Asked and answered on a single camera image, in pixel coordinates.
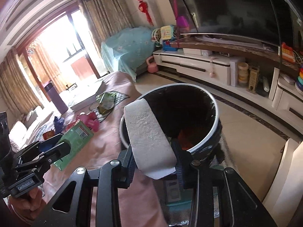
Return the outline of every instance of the sponge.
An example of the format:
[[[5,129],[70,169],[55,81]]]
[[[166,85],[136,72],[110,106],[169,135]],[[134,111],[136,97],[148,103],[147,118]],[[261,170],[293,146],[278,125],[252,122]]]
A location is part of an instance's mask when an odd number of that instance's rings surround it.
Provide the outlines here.
[[[138,169],[153,179],[175,172],[176,156],[147,101],[126,105],[124,117]]]

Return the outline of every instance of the black metal bracket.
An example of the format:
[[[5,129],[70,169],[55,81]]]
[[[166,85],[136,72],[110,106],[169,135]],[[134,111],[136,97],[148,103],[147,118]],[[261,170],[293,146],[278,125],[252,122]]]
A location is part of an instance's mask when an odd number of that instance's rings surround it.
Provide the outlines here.
[[[68,143],[57,142],[62,135],[58,134],[44,142],[35,142],[15,153],[8,175],[2,177],[0,194],[3,198],[12,195],[19,197],[44,183],[43,175],[53,162],[69,154]]]
[[[193,188],[189,227],[214,226],[213,187],[218,188],[220,227],[277,227],[267,210],[232,168],[217,170],[192,160],[172,141],[177,157],[177,177],[184,188]],[[131,146],[102,168],[80,167],[54,195],[32,227],[89,227],[93,187],[98,187],[96,227],[121,227],[118,188],[130,186],[136,167]]]

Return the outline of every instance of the ceiling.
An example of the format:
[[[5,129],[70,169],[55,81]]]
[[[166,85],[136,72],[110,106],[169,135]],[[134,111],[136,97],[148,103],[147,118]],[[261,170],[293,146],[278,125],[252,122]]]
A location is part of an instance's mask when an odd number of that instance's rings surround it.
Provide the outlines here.
[[[0,62],[39,19],[69,0],[0,0]]]

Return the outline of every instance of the pink cloth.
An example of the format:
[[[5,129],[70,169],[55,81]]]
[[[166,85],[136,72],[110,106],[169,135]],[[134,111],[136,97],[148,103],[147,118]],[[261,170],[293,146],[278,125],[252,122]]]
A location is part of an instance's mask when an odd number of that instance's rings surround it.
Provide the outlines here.
[[[119,124],[124,106],[136,100],[140,93],[136,90],[131,77],[123,72],[114,72],[104,78],[105,91],[118,91],[130,98],[123,100],[100,124],[100,129],[83,149],[61,172],[57,167],[44,175],[45,200],[48,202],[64,181],[80,166],[88,170],[99,168],[110,160],[116,159],[121,151]],[[128,189],[119,189],[119,206],[122,227],[162,227],[167,226],[160,207],[152,179],[136,171]],[[95,226],[96,191],[93,194],[91,226]]]

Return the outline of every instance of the green box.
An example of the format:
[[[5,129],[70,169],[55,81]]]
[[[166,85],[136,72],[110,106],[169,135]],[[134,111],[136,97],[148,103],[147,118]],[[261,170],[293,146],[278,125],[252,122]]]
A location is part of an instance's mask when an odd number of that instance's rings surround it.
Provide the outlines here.
[[[93,135],[93,132],[81,120],[78,120],[57,143],[67,142],[71,146],[70,153],[54,162],[54,165],[63,171],[76,154],[90,141]]]

